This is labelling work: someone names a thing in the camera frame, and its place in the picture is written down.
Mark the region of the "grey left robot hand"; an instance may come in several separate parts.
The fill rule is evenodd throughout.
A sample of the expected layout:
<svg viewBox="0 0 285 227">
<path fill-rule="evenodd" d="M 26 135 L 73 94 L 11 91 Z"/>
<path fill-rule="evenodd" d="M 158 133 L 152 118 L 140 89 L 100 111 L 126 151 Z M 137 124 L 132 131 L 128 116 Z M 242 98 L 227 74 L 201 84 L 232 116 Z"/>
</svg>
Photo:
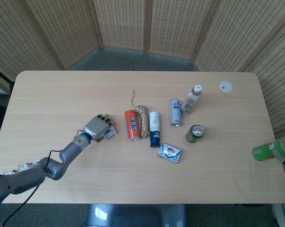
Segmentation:
<svg viewBox="0 0 285 227">
<path fill-rule="evenodd" d="M 107 114 L 98 114 L 87 123 L 83 132 L 88 134 L 91 140 L 100 142 L 104 138 L 106 130 L 112 125 L 111 119 Z"/>
</svg>

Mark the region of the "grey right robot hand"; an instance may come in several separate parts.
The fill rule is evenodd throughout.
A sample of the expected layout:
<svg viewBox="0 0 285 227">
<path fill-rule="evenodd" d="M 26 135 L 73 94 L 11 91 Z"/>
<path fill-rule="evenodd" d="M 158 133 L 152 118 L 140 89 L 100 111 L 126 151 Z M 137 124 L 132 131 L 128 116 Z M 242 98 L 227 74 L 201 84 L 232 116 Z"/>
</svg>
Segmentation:
<svg viewBox="0 0 285 227">
<path fill-rule="evenodd" d="M 274 157 L 283 165 L 285 165 L 285 158 L 279 153 L 276 149 L 275 142 L 271 142 L 269 145 L 269 149 L 273 152 Z"/>
</svg>

